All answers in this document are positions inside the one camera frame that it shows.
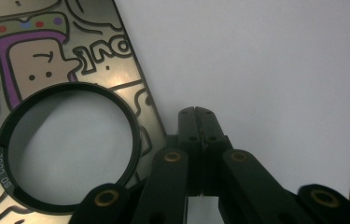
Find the black lens ring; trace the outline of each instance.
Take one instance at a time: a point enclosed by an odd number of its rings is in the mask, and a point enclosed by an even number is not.
[[[131,179],[134,170],[136,169],[137,163],[140,157],[141,151],[141,137],[140,130],[137,123],[136,116],[132,112],[128,104],[116,95],[113,91],[105,89],[97,84],[90,83],[64,83],[57,84],[38,91],[30,97],[26,98],[22,103],[20,103],[7,117],[3,126],[0,130],[0,183],[5,189],[6,193],[18,203],[25,206],[33,208],[35,211],[44,214],[54,214],[54,215],[66,215],[71,214],[77,207],[77,204],[70,205],[58,205],[51,203],[44,203],[38,199],[32,197],[26,193],[16,182],[13,177],[8,164],[8,145],[11,135],[15,130],[18,122],[21,118],[32,108],[34,105],[40,101],[58,93],[66,91],[89,91],[100,94],[105,98],[109,99],[115,103],[121,111],[126,116],[132,130],[133,136],[133,148],[130,161],[122,174],[122,176],[117,181],[117,184],[125,186],[126,183]]]

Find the cartoon face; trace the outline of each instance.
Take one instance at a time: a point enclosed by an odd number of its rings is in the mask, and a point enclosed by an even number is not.
[[[37,12],[58,4],[60,0],[0,0],[0,18]]]
[[[66,60],[60,43],[54,39],[21,42],[9,51],[12,74],[21,98],[57,83],[73,81],[77,59]]]

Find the metal plate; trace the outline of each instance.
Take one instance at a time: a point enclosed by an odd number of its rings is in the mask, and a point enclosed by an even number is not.
[[[129,105],[137,117],[142,151],[127,186],[145,178],[153,155],[164,146],[165,132],[114,2],[1,0],[0,128],[26,97],[66,82],[96,83]],[[70,218],[21,205],[3,186],[0,223],[67,223]]]

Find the white backdrop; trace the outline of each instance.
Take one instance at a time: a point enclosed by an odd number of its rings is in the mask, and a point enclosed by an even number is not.
[[[117,1],[168,133],[213,110],[285,187],[350,190],[350,1]],[[189,223],[220,223],[215,200]]]

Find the brass screw insert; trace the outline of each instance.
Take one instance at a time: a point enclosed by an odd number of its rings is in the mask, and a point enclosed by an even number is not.
[[[180,161],[181,155],[177,152],[168,152],[165,154],[165,156],[163,158],[166,161],[176,162],[176,161]]]
[[[336,208],[339,207],[341,204],[338,198],[322,189],[312,190],[311,196],[315,200],[315,202],[325,205],[326,207]]]
[[[231,159],[233,161],[247,161],[247,155],[242,152],[232,152]]]
[[[119,199],[119,192],[114,189],[104,190],[95,197],[96,205],[100,207],[110,206]]]

